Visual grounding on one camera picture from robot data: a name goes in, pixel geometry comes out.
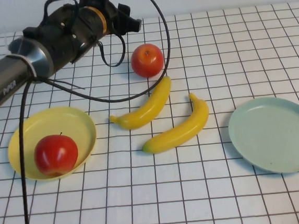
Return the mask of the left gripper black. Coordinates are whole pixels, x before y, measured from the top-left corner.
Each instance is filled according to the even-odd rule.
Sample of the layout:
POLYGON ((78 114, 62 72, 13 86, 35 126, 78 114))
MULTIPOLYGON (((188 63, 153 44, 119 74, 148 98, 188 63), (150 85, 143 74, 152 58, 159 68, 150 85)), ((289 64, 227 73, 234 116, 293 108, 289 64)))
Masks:
POLYGON ((106 24, 109 33, 117 33, 123 36, 129 32, 140 32, 142 25, 141 19, 129 19, 129 6, 120 3, 116 7, 111 1, 108 1, 105 12, 107 15, 106 24))

